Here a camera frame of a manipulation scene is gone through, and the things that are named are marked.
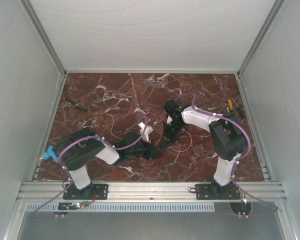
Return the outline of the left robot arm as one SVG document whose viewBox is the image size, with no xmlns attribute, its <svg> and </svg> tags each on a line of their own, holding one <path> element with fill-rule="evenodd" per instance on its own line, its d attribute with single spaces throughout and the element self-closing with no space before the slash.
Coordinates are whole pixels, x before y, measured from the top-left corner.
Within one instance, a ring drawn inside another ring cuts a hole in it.
<svg viewBox="0 0 300 240">
<path fill-rule="evenodd" d="M 75 193 L 81 199 L 87 199 L 93 193 L 87 164 L 95 158 L 116 166 L 132 158 L 155 160 L 163 156 L 143 128 L 140 132 L 128 132 L 120 141 L 111 145 L 96 135 L 91 127 L 85 127 L 62 138 L 56 144 L 56 151 L 57 160 L 68 171 Z"/>
</svg>

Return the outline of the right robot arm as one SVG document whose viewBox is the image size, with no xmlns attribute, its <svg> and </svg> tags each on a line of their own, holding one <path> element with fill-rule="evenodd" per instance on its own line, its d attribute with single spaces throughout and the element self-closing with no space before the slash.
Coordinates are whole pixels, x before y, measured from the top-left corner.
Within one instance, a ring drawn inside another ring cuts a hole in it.
<svg viewBox="0 0 300 240">
<path fill-rule="evenodd" d="M 163 124 L 161 149 L 167 149 L 179 140 L 179 132 L 187 125 L 201 128 L 208 133 L 218 156 L 214 183 L 211 193 L 217 199 L 229 193 L 228 184 L 232 181 L 235 162 L 243 151 L 250 148 L 249 136 L 239 124 L 236 115 L 229 112 L 225 115 L 205 111 L 194 105 L 180 105 L 175 100 L 168 100 L 163 109 L 167 121 Z"/>
</svg>

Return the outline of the black screwdriver right side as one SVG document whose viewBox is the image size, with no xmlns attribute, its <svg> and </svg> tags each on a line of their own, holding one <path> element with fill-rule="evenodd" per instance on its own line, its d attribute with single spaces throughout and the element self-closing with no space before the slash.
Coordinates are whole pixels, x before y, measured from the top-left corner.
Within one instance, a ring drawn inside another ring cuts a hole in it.
<svg viewBox="0 0 300 240">
<path fill-rule="evenodd" d="M 245 113 L 243 104 L 240 103 L 239 101 L 236 101 L 236 108 L 237 108 L 237 111 L 238 111 L 239 115 L 240 115 L 243 119 L 245 119 L 245 118 L 246 118 L 246 113 Z"/>
</svg>

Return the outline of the black yellow screwdriver left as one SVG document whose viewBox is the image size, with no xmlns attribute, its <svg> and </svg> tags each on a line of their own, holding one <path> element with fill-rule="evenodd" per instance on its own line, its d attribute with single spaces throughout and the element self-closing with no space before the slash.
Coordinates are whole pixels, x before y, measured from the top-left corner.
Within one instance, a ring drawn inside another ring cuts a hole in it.
<svg viewBox="0 0 300 240">
<path fill-rule="evenodd" d="M 65 98 L 65 102 L 68 104 L 68 105 L 71 105 L 73 107 L 75 107 L 76 109 L 82 111 L 82 112 L 87 112 L 88 110 L 82 106 L 80 106 L 77 102 L 75 102 L 74 100 L 66 97 Z"/>
</svg>

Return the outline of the blue plastic fitting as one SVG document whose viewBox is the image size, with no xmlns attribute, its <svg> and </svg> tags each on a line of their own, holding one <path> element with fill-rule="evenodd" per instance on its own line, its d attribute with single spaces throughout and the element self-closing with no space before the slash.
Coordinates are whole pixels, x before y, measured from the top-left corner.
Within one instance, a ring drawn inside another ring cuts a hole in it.
<svg viewBox="0 0 300 240">
<path fill-rule="evenodd" d="M 58 156 L 54 151 L 54 146 L 50 145 L 45 152 L 39 157 L 40 161 L 52 159 L 54 163 L 58 161 Z"/>
</svg>

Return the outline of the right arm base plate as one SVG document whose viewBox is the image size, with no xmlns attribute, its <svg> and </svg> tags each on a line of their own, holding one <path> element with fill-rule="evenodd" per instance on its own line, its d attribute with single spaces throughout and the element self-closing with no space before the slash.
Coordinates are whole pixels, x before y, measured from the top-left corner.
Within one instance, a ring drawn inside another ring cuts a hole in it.
<svg viewBox="0 0 300 240">
<path fill-rule="evenodd" d="M 195 194 L 197 200 L 240 200 L 239 189 L 229 183 L 226 186 L 218 184 L 196 184 Z"/>
</svg>

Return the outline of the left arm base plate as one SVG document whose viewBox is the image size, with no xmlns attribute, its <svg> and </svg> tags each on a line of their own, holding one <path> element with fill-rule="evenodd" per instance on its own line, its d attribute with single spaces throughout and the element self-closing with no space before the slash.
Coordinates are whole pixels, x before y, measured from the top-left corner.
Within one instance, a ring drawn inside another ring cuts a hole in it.
<svg viewBox="0 0 300 240">
<path fill-rule="evenodd" d="M 79 190 L 73 184 L 63 194 L 64 200 L 107 200 L 108 199 L 108 184 L 91 183 L 87 187 Z"/>
</svg>

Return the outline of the aluminium front rail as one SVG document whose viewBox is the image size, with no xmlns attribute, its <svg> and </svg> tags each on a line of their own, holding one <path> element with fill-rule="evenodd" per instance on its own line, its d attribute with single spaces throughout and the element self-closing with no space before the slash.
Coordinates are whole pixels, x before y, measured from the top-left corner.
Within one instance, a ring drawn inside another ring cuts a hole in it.
<svg viewBox="0 0 300 240">
<path fill-rule="evenodd" d="M 110 202 L 196 202 L 196 195 L 189 192 L 195 182 L 107 182 Z M 280 182 L 239 182 L 245 194 L 267 202 L 287 201 Z M 45 202 L 63 190 L 60 181 L 23 182 L 17 195 L 18 201 Z"/>
</svg>

